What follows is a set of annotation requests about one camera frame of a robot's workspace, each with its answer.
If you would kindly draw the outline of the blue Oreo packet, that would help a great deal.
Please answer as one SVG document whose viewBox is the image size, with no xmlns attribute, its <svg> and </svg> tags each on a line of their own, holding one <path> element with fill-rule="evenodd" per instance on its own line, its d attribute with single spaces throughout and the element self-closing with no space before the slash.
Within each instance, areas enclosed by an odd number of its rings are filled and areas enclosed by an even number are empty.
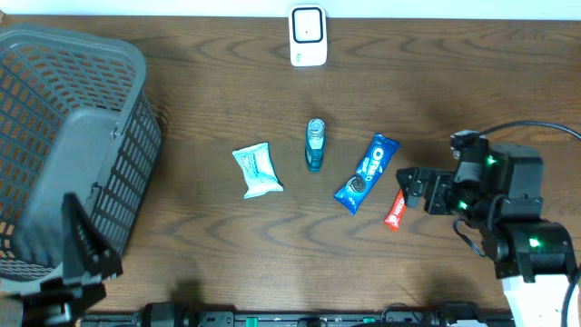
<svg viewBox="0 0 581 327">
<path fill-rule="evenodd" d="M 385 173 L 392 156 L 399 148 L 398 141 L 383 134 L 375 134 L 355 173 L 334 194 L 337 202 L 354 215 L 374 185 Z"/>
</svg>

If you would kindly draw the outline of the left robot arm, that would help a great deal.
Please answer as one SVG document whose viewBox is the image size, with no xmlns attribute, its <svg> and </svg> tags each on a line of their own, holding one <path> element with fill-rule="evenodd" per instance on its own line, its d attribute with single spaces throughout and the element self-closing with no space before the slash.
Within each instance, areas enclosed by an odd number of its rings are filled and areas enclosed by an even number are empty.
<svg viewBox="0 0 581 327">
<path fill-rule="evenodd" d="M 103 281 L 123 273 L 119 253 L 92 226 L 78 197 L 62 204 L 62 275 L 40 284 L 40 291 L 1 298 L 3 326 L 73 326 L 106 296 Z"/>
</svg>

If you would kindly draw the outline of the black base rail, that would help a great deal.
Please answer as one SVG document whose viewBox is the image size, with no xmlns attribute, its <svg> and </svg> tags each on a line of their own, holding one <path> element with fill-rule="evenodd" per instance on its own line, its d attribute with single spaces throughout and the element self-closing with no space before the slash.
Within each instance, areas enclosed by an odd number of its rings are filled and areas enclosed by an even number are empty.
<svg viewBox="0 0 581 327">
<path fill-rule="evenodd" d="M 483 312 L 472 302 L 444 302 L 433 310 L 393 303 L 382 312 L 193 312 L 174 302 L 149 303 L 139 312 L 85 315 L 81 327 L 515 327 L 507 312 Z"/>
</svg>

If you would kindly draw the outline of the white barcode scanner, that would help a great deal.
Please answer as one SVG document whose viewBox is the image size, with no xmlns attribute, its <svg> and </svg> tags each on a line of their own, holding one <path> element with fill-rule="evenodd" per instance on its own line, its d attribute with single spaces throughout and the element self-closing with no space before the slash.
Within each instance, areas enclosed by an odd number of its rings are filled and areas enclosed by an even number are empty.
<svg viewBox="0 0 581 327">
<path fill-rule="evenodd" d="M 328 56 L 327 17 L 320 5 L 295 5 L 288 16 L 290 62 L 295 67 L 320 66 Z"/>
</svg>

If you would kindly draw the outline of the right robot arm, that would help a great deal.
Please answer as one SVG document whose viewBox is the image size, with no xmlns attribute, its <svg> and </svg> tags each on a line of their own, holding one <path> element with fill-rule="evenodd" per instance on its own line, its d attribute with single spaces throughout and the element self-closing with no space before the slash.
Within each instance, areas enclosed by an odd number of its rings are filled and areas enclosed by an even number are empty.
<svg viewBox="0 0 581 327">
<path fill-rule="evenodd" d="M 474 250 L 493 262 L 517 326 L 579 325 L 580 268 L 567 229 L 541 216 L 538 151 L 485 139 L 456 151 L 454 171 L 397 170 L 405 205 L 422 203 L 428 214 L 455 215 L 478 230 Z"/>
</svg>

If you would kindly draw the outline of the grey plastic basket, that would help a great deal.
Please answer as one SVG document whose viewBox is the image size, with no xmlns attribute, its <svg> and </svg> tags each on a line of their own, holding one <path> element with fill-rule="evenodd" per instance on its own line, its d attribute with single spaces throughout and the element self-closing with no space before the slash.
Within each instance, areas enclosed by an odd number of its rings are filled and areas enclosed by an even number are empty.
<svg viewBox="0 0 581 327">
<path fill-rule="evenodd" d="M 76 195 L 123 253 L 162 133 L 146 63 L 124 41 L 40 25 L 1 31 L 1 289 L 38 292 L 62 276 L 62 205 Z"/>
</svg>

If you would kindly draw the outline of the red snack stick packet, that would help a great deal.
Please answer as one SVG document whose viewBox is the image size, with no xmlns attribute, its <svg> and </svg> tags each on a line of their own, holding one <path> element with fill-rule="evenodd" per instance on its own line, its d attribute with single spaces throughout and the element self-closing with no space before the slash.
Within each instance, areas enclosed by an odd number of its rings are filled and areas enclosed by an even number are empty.
<svg viewBox="0 0 581 327">
<path fill-rule="evenodd" d="M 384 219 L 384 223 L 394 232 L 399 230 L 401 218 L 406 211 L 407 206 L 402 190 L 399 190 L 394 203 L 392 204 L 388 214 Z"/>
</svg>

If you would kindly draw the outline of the mint green snack packet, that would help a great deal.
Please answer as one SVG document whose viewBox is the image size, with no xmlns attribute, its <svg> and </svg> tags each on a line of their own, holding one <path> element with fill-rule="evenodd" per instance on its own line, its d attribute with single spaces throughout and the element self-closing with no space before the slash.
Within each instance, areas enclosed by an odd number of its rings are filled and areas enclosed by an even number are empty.
<svg viewBox="0 0 581 327">
<path fill-rule="evenodd" d="M 268 143 L 255 144 L 235 150 L 233 157 L 240 166 L 248 190 L 245 199 L 282 192 L 283 186 L 274 172 Z"/>
</svg>

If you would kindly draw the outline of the blue liquid bottle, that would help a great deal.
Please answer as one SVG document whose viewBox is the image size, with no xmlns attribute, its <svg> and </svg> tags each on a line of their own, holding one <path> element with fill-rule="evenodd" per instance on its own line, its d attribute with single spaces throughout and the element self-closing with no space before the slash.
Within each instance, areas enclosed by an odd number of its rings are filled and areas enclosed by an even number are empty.
<svg viewBox="0 0 581 327">
<path fill-rule="evenodd" d="M 305 159 L 310 172 L 320 170 L 326 143 L 325 123 L 320 118 L 311 119 L 306 127 Z"/>
</svg>

